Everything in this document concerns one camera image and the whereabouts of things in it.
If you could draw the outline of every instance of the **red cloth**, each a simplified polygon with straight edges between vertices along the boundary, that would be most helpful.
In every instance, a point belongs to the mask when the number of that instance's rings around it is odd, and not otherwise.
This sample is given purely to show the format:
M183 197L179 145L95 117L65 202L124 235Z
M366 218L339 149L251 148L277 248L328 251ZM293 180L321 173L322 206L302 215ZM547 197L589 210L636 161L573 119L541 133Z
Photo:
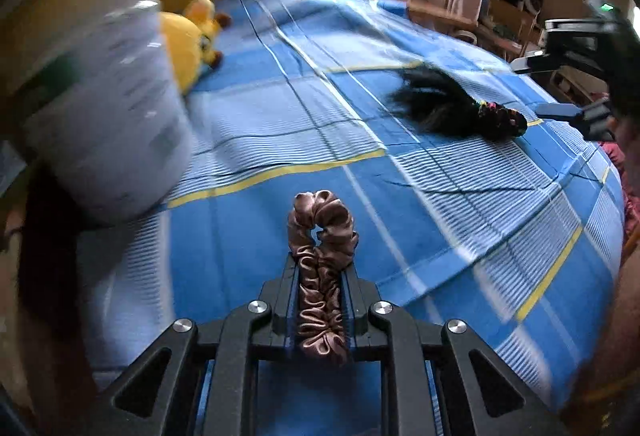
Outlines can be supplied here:
M640 223L640 197L636 195L633 188L629 185L625 171L625 153L615 142L600 142L605 153L613 162L613 165L620 173L620 182L622 183L622 198L625 201L625 238L626 243L628 237L633 233Z

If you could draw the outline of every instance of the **yellow plush toy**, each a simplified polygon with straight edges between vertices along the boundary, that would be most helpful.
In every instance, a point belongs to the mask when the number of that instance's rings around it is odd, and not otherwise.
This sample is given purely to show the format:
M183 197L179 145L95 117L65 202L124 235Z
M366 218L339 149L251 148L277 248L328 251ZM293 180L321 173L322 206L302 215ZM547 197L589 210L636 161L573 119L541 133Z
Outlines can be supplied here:
M209 0L193 0L183 16L160 12L160 26L182 95L196 82L201 63L215 68L222 61L222 52L213 48L213 41L222 28L230 25L231 17L214 12Z

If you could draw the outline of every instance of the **bed sheet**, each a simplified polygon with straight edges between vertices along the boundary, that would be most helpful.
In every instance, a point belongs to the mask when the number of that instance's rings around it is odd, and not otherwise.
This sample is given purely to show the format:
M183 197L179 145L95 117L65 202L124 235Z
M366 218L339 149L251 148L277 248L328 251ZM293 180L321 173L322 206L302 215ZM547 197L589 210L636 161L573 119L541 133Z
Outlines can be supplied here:
M82 329L99 385L175 318L224 317L280 275L301 191L351 210L358 274L416 318L466 320L551 407L593 352L620 264L618 172L553 99L492 54L372 0L223 0L225 60L186 99L195 149L164 203L78 241ZM391 116L399 68L427 60L519 109L504 143L418 134ZM375 434L376 364L260 364L258 434Z

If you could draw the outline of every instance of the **hair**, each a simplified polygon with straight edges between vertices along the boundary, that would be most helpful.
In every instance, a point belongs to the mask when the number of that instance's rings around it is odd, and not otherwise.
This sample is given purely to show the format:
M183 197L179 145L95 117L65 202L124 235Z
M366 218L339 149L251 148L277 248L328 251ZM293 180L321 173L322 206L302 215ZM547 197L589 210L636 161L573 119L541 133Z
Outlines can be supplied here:
M524 135L527 120L516 109L478 102L445 71L428 65L402 71L404 84L391 95L394 114L418 131L447 137L480 135L494 142Z

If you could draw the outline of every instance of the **white container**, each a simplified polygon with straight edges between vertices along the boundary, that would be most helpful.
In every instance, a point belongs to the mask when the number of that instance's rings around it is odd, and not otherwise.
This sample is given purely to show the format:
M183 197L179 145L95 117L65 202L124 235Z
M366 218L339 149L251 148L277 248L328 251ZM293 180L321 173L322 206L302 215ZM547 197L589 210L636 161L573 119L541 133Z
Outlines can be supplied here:
M24 141L103 223L159 202L191 158L158 10L157 0L29 0L3 22Z

